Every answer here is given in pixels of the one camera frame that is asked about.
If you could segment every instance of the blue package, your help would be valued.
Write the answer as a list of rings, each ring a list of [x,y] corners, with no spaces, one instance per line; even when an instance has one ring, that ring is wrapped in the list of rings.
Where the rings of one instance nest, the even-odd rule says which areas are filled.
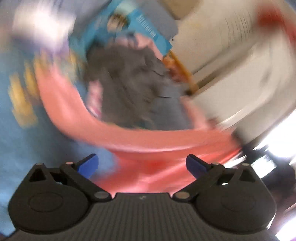
[[[163,55],[172,48],[132,0],[112,0],[79,39],[72,36],[69,42],[70,47],[84,58],[94,41],[106,45],[112,39],[133,33],[150,37]]]

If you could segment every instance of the black object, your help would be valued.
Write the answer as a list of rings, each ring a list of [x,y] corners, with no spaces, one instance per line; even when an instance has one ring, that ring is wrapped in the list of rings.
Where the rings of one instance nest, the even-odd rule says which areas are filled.
[[[118,193],[111,199],[76,172],[79,165],[33,166],[9,203],[17,229],[9,241],[277,240],[266,229],[274,200],[250,166],[225,169],[189,155],[187,168],[198,179],[173,198]]]

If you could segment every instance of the ribbed black surface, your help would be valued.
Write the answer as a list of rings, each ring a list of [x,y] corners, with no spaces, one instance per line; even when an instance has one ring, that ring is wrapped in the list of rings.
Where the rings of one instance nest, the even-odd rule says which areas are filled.
[[[84,220],[66,231],[50,235],[17,231],[8,240],[264,241],[277,238],[267,230],[250,235],[216,230],[201,220],[190,204],[175,202],[168,194],[117,194],[108,203],[95,204]]]

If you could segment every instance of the metal screw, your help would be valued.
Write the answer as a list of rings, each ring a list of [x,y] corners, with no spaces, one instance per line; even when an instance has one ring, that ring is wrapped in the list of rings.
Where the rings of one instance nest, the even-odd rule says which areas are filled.
[[[189,197],[190,197],[190,194],[188,192],[177,192],[176,193],[176,198],[179,198],[179,199],[186,199]]]
[[[105,198],[109,197],[109,193],[104,192],[104,191],[99,191],[99,192],[96,192],[94,194],[94,196],[98,199],[105,199]]]

